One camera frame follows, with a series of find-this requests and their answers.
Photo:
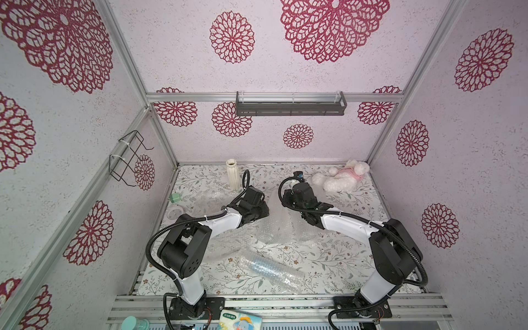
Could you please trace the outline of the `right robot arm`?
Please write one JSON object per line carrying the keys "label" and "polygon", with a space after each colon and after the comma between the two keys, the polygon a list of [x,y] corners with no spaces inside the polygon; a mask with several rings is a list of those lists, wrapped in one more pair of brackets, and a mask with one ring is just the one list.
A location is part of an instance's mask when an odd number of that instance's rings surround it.
{"label": "right robot arm", "polygon": [[370,247],[375,271],[356,293],[356,306],[379,305],[403,285],[428,284],[423,255],[400,221],[379,223],[345,213],[318,201],[310,184],[294,177],[280,183],[278,196],[284,207],[300,213],[309,225],[339,232]]}

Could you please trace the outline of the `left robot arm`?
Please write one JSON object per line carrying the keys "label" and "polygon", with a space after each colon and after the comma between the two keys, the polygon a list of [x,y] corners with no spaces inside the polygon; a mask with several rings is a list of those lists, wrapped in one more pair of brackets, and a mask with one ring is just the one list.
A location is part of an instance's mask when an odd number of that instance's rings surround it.
{"label": "left robot arm", "polygon": [[[197,306],[206,296],[199,271],[209,241],[224,232],[266,218],[270,211],[265,195],[253,186],[247,187],[217,214],[193,218],[188,214],[154,234],[148,241],[146,255],[150,264],[169,276],[178,288],[178,296],[191,307]],[[156,262],[152,245],[163,234]]]}

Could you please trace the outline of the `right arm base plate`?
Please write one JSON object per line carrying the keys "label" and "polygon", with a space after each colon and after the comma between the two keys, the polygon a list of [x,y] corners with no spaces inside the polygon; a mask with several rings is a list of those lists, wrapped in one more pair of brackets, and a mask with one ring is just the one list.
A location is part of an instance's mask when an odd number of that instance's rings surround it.
{"label": "right arm base plate", "polygon": [[333,297],[334,310],[331,315],[337,318],[391,318],[393,316],[388,303],[389,296],[375,302],[368,302],[361,295]]}

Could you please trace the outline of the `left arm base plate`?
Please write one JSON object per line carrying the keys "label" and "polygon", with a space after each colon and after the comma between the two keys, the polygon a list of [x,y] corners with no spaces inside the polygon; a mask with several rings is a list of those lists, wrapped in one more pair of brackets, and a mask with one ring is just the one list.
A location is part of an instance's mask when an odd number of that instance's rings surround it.
{"label": "left arm base plate", "polygon": [[202,297],[195,305],[182,298],[173,298],[169,306],[169,319],[173,320],[219,320],[225,308],[224,297]]}

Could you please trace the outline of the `cream ribbed ceramic vase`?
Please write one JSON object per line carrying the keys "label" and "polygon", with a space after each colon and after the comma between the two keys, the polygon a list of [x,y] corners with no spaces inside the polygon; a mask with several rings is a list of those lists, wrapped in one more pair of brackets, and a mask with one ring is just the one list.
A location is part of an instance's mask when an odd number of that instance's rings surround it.
{"label": "cream ribbed ceramic vase", "polygon": [[241,177],[239,174],[238,163],[235,159],[229,159],[226,161],[228,182],[232,190],[238,190],[241,188]]}

